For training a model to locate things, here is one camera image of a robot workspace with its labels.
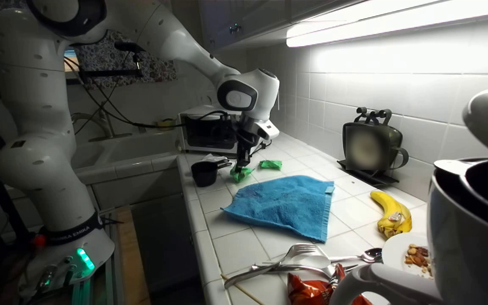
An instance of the green led light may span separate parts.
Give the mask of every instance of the green led light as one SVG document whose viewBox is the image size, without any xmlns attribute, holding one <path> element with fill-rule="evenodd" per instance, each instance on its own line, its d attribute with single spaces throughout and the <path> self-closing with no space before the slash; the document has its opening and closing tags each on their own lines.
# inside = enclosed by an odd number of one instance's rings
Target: green led light
<svg viewBox="0 0 488 305">
<path fill-rule="evenodd" d="M 89 270 L 95 269 L 95 265 L 91 262 L 91 260 L 89 259 L 89 256 L 86 254 L 84 249 L 78 248 L 78 249 L 76 249 L 76 253 L 78 253 L 78 255 L 80 256 L 82 261 L 86 264 L 86 266 L 88 267 Z"/>
</svg>

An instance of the blue towel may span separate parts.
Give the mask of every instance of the blue towel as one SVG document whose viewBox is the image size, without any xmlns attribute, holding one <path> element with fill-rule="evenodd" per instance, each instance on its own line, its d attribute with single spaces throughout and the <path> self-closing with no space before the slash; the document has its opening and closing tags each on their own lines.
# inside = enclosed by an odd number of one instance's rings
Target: blue towel
<svg viewBox="0 0 488 305">
<path fill-rule="evenodd" d="M 222 208 L 248 224 L 288 228 L 304 237 L 327 241 L 332 181 L 291 176 L 246 186 Z"/>
</svg>

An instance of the banana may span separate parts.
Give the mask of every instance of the banana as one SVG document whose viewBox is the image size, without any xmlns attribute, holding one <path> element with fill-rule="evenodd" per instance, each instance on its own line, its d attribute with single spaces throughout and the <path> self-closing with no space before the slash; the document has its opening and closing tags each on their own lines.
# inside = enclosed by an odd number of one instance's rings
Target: banana
<svg viewBox="0 0 488 305">
<path fill-rule="evenodd" d="M 383 207 L 384 215 L 377 225 L 387 238 L 412 229 L 412 215 L 405 205 L 382 191 L 372 191 L 370 197 Z"/>
</svg>

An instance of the green cloth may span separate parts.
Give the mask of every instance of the green cloth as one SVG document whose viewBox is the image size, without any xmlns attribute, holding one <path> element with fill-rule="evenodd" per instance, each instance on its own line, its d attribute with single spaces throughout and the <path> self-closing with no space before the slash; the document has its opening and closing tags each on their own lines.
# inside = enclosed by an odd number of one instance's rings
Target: green cloth
<svg viewBox="0 0 488 305">
<path fill-rule="evenodd" d="M 249 176 L 255 169 L 254 168 L 247 168 L 243 167 L 240 172 L 235 172 L 236 164 L 235 166 L 231 169 L 229 174 L 233 177 L 236 183 L 241 182 L 244 180 L 247 176 Z"/>
<path fill-rule="evenodd" d="M 263 160 L 259 162 L 259 166 L 261 168 L 275 168 L 275 169 L 281 169 L 281 161 L 275 161 L 275 160 Z"/>
</svg>

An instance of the white tile countertop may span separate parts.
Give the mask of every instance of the white tile countertop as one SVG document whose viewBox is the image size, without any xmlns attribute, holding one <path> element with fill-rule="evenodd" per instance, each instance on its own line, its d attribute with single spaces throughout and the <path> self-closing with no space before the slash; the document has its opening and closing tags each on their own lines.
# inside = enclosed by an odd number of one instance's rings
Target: white tile countertop
<svg viewBox="0 0 488 305">
<path fill-rule="evenodd" d="M 370 199 L 374 187 L 348 175 L 337 160 L 306 143 L 284 133 L 272 145 L 256 152 L 248 167 L 254 167 L 244 182 L 234 183 L 229 176 L 231 167 L 222 168 L 216 182 L 209 187 L 196 187 L 190 166 L 206 154 L 179 155 L 178 170 L 186 199 L 197 260 L 201 270 L 205 298 L 212 305 L 244 305 L 255 302 L 232 286 L 223 287 L 221 274 L 233 276 L 249 270 L 250 265 L 280 259 L 295 243 L 310 240 L 288 230 L 250 226 L 233 220 L 220 207 L 231 204 L 239 189 L 253 183 L 285 176 L 306 175 L 318 180 L 334 181 L 335 191 L 327 242 L 318 245 L 329 256 L 358 255 L 373 247 L 383 247 L 385 238 L 376 222 L 383 216 L 381 207 Z M 281 160 L 281 171 L 257 168 L 261 160 Z M 407 206 L 412 213 L 412 232 L 426 234 L 427 203 L 395 187 L 382 189 Z M 345 263 L 358 264 L 359 261 Z M 296 272 L 304 280 L 319 280 L 316 274 Z M 244 289 L 268 305 L 287 305 L 287 273 L 264 274 L 239 283 Z M 372 303 L 387 301 L 373 293 L 364 294 Z"/>
</svg>

